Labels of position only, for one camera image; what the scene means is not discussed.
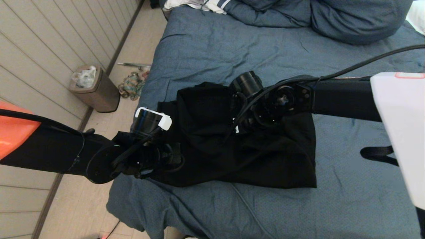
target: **trash can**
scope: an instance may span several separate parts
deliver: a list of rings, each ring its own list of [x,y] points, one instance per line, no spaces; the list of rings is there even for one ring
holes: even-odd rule
[[[78,68],[76,72],[88,69],[90,69],[90,66],[85,65]],[[81,88],[77,86],[76,82],[71,81],[69,90],[97,112],[114,112],[118,108],[120,99],[118,88],[98,65],[96,66],[96,75],[91,87]]]

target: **baseboard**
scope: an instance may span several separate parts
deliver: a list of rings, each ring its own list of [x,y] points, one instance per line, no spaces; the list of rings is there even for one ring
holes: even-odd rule
[[[123,35],[123,37],[120,41],[115,53],[114,53],[109,65],[108,65],[108,68],[106,69],[107,75],[109,75],[111,73],[112,68],[115,65],[116,59],[118,58],[119,53],[121,52],[122,46],[124,45],[125,40],[127,39],[128,34],[130,33],[131,28],[133,27],[134,21],[136,20],[137,16],[139,15],[139,12],[140,12],[140,9],[142,8],[143,3],[144,3],[144,0],[141,0],[140,3],[139,3],[139,6],[136,9],[136,12],[133,15],[133,18],[130,21],[130,24],[128,24],[128,27],[127,27],[127,29],[126,29],[126,31],[125,31],[125,33],[124,33],[124,35]],[[89,107],[86,111],[86,114],[84,115],[84,118],[82,119],[82,121],[81,121],[81,123],[78,127],[79,131],[83,131],[85,129],[92,112],[93,112],[93,108]],[[51,204],[53,202],[53,199],[56,195],[57,189],[59,188],[59,184],[60,184],[60,181],[62,180],[62,178],[63,178],[63,174],[57,174],[56,175],[56,177],[53,181],[52,187],[50,188],[49,194],[47,195],[46,202],[44,203],[43,209],[41,210],[40,216],[38,218],[38,221],[37,221],[37,224],[35,226],[34,232],[31,236],[31,239],[38,239],[40,237],[41,230],[43,229],[44,222],[46,221],[47,214],[49,213],[49,209],[50,209]]]

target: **black garment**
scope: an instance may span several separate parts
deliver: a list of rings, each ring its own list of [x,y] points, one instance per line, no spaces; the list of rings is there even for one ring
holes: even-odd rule
[[[186,164],[175,173],[153,179],[184,187],[210,180],[273,188],[316,187],[315,128],[311,114],[286,117],[275,129],[247,134],[229,132],[232,118],[229,88],[202,83],[179,90],[177,101],[160,102],[171,116],[165,142],[180,142]]]

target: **blue bedsheet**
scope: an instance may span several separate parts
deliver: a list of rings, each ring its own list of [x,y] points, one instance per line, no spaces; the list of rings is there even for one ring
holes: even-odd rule
[[[139,106],[156,108],[203,81],[228,85],[254,70],[263,85],[334,73],[392,49],[423,44],[404,24],[367,46],[323,37],[309,28],[259,28],[189,7],[172,10]],[[346,76],[424,72],[425,51],[390,56]],[[382,123],[315,115],[317,189],[270,189],[225,182],[174,188],[121,175],[108,210],[132,228],[162,239],[174,226],[198,238],[419,238],[414,206],[398,167],[365,160],[360,149],[388,146]]]

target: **white robot part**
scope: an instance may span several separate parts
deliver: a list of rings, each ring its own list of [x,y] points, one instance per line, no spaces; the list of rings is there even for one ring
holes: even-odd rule
[[[168,116],[168,115],[166,115],[166,114],[164,114],[164,113],[159,113],[159,112],[156,112],[156,111],[150,110],[150,109],[145,108],[145,107],[140,107],[140,108],[138,108],[138,109],[137,109],[137,111],[136,111],[136,114],[135,114],[134,116],[135,116],[136,118],[137,118],[137,117],[139,117],[139,114],[140,114],[140,112],[141,112],[142,110],[144,110],[144,111],[148,111],[148,112],[151,112],[151,113],[154,113],[154,114],[157,114],[157,115],[161,115],[161,116],[162,116],[162,118],[161,118],[161,120],[159,121],[158,126],[159,126],[159,127],[161,127],[163,130],[169,130],[169,129],[170,129],[171,124],[173,123],[173,121],[172,121],[172,119],[171,119],[171,117],[170,117],[170,116]]]
[[[425,209],[425,74],[379,73],[371,86],[409,196]]]

